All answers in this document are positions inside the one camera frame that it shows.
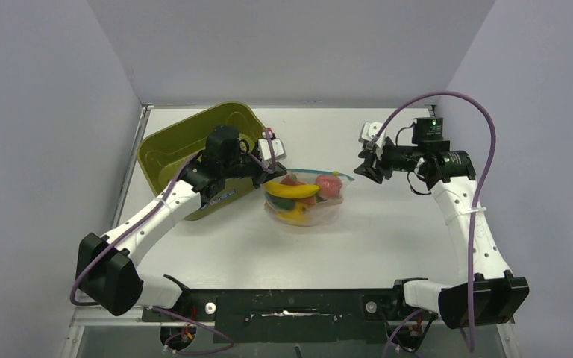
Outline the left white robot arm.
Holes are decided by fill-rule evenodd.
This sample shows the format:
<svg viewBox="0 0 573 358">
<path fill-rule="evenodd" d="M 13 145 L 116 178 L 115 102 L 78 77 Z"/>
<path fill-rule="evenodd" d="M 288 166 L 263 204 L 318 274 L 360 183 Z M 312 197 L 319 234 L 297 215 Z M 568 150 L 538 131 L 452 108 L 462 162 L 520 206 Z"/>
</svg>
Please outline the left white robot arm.
<svg viewBox="0 0 573 358">
<path fill-rule="evenodd" d="M 248 180 L 258 188 L 286 172 L 279 163 L 286 150 L 272 130 L 263 129 L 254 145 L 243 148 L 243 143 L 236 128 L 214 128 L 204 148 L 180 166 L 150 203 L 104 235 L 85 236 L 78 247 L 71 303 L 86 306 L 77 299 L 82 291 L 90 297 L 90 306 L 100 305 L 114 316 L 135 306 L 176 305 L 185 286 L 169 275 L 139 274 L 144 256 L 187 216 L 222 197 L 227 180 Z"/>
</svg>

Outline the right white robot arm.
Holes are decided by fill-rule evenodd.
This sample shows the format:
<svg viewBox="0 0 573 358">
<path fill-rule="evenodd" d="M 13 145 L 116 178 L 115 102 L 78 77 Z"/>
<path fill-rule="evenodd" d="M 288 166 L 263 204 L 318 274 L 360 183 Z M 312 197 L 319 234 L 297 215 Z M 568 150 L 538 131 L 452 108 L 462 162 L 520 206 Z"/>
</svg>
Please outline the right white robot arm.
<svg viewBox="0 0 573 358">
<path fill-rule="evenodd" d="M 499 252 L 485 208 L 473 203 L 479 177 L 465 151 L 452 151 L 443 137 L 443 120 L 417 118 L 410 145 L 396 145 L 381 122 L 360 131 L 363 163 L 354 173 L 382 183 L 395 172 L 413 173 L 438 204 L 457 255 L 458 284 L 426 278 L 400 279 L 401 291 L 389 299 L 399 318 L 419 308 L 436 313 L 451 329 L 504 324 L 529 295 L 525 277 L 517 277 Z"/>
</svg>

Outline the dark green toy avocado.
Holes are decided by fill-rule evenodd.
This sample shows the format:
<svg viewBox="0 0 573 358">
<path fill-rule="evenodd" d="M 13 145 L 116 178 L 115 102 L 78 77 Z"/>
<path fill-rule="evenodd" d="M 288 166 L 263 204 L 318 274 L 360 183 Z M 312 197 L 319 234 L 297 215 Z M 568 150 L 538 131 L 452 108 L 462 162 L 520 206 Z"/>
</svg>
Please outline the dark green toy avocado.
<svg viewBox="0 0 573 358">
<path fill-rule="evenodd" d="M 296 204 L 295 199 L 281 198 L 273 195 L 267 195 L 266 198 L 267 201 L 271 204 L 271 206 L 276 210 L 290 211 L 295 208 Z"/>
</svg>

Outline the yellow toy banana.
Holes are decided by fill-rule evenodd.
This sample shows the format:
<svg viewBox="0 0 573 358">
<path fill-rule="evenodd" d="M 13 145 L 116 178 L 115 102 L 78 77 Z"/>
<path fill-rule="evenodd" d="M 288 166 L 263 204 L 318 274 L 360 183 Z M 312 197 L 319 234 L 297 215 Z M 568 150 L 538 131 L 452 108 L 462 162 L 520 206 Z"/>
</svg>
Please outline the yellow toy banana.
<svg viewBox="0 0 573 358">
<path fill-rule="evenodd" d="M 263 185 L 267 193 L 279 198 L 300 199 L 316 195 L 320 187 L 315 184 L 286 185 L 270 181 Z"/>
</svg>

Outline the pink toy peach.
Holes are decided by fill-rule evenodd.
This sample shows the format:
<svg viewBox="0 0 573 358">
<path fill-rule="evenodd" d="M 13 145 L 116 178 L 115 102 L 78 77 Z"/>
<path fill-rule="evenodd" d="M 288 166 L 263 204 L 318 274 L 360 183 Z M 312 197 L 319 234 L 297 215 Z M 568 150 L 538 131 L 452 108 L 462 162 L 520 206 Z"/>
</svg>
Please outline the pink toy peach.
<svg viewBox="0 0 573 358">
<path fill-rule="evenodd" d="M 339 196 L 343 187 L 342 180 L 337 175 L 318 175 L 315 185 L 319 187 L 317 195 L 324 200 Z"/>
</svg>

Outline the olive green plastic bin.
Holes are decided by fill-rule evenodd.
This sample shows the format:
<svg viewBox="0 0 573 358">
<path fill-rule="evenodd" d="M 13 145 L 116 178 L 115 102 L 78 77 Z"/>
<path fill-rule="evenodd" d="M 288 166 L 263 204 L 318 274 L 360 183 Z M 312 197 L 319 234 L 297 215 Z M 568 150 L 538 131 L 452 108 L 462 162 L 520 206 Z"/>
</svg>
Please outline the olive green plastic bin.
<svg viewBox="0 0 573 358">
<path fill-rule="evenodd" d="M 181 178 L 200 195 L 200 207 L 185 219 L 196 221 L 256 190 L 242 177 L 242 161 L 257 163 L 264 129 L 250 107 L 225 102 L 146 137 L 137 160 L 155 195 L 185 167 Z"/>
</svg>

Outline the clear zip top bag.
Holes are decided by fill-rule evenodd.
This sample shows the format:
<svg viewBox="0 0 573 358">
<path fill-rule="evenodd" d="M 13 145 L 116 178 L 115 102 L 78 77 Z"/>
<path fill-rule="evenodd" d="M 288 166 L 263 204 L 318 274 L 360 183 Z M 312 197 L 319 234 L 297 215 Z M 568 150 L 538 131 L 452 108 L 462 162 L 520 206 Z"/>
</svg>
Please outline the clear zip top bag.
<svg viewBox="0 0 573 358">
<path fill-rule="evenodd" d="M 314 227 L 334 222 L 354 178 L 337 171 L 287 169 L 262 185 L 264 209 L 277 222 Z"/>
</svg>

